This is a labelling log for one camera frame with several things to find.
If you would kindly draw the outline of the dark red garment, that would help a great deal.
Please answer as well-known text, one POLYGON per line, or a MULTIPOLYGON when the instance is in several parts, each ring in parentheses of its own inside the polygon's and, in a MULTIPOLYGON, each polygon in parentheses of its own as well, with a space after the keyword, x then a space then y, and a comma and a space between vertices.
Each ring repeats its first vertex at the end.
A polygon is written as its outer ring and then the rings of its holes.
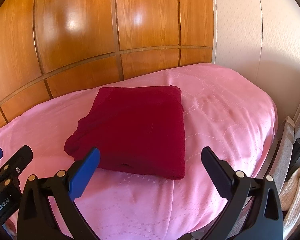
POLYGON ((99 167, 171 180, 185 177, 185 128, 176 86, 103 87, 87 116, 66 140, 65 152, 82 160, 93 148, 99 167))

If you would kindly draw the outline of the cream knitted cloth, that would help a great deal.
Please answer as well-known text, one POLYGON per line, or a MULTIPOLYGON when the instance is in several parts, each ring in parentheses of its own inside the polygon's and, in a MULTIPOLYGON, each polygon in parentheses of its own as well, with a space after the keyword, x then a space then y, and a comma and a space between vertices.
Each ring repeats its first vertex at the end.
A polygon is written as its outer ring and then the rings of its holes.
POLYGON ((283 212, 283 239, 288 239, 300 224, 300 167, 284 183, 280 192, 280 203, 283 212))

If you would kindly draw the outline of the grey upholstered chair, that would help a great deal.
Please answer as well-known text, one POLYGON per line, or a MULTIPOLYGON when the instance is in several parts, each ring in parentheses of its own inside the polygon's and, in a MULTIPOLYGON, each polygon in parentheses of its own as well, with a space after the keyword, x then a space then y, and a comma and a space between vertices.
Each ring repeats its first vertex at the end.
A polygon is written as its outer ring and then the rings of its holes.
MULTIPOLYGON (((294 157, 293 144, 296 142, 294 138, 294 128, 294 121, 290 117, 286 117, 277 131, 276 138, 261 170, 257 174, 257 178, 271 175, 279 195, 284 183, 286 183, 294 171, 299 168, 292 168, 291 166, 294 157)), ((300 224, 288 239, 300 239, 300 224)))

